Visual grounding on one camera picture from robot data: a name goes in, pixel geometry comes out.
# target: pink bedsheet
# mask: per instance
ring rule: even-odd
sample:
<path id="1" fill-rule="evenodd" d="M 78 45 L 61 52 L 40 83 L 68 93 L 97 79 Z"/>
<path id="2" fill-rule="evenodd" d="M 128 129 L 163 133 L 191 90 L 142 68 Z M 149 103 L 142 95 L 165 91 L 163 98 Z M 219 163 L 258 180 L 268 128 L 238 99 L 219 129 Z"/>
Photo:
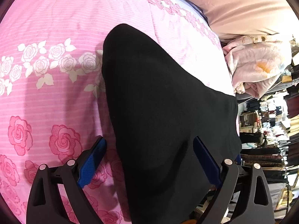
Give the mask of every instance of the pink bedsheet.
<path id="1" fill-rule="evenodd" d="M 0 193 L 24 224 L 38 166 L 77 158 L 95 135 L 108 150 L 85 194 L 105 224 L 130 222 L 101 75 L 104 39 L 120 23 L 149 35 L 206 86 L 233 95 L 218 38 L 170 0 L 16 0 L 0 24 Z"/>

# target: metal pin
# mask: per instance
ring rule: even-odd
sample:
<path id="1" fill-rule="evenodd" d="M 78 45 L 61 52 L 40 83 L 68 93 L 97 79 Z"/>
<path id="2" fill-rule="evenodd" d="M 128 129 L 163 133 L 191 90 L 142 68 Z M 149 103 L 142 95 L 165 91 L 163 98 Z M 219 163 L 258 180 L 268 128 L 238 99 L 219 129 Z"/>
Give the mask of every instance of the metal pin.
<path id="1" fill-rule="evenodd" d="M 46 164 L 42 164 L 42 165 L 39 166 L 39 169 L 40 169 L 40 170 L 44 170 L 46 167 L 47 167 Z"/>
<path id="2" fill-rule="evenodd" d="M 69 166 L 73 166 L 74 164 L 75 164 L 75 160 L 74 159 L 68 160 L 68 165 Z"/>
<path id="3" fill-rule="evenodd" d="M 230 160 L 230 159 L 225 159 L 225 160 L 224 160 L 224 163 L 225 163 L 226 165 L 232 165 L 232 164 L 233 164 L 233 161 Z"/>
<path id="4" fill-rule="evenodd" d="M 260 168 L 261 168 L 261 165 L 259 165 L 258 163 L 253 164 L 253 166 L 254 166 L 256 169 L 260 169 Z"/>

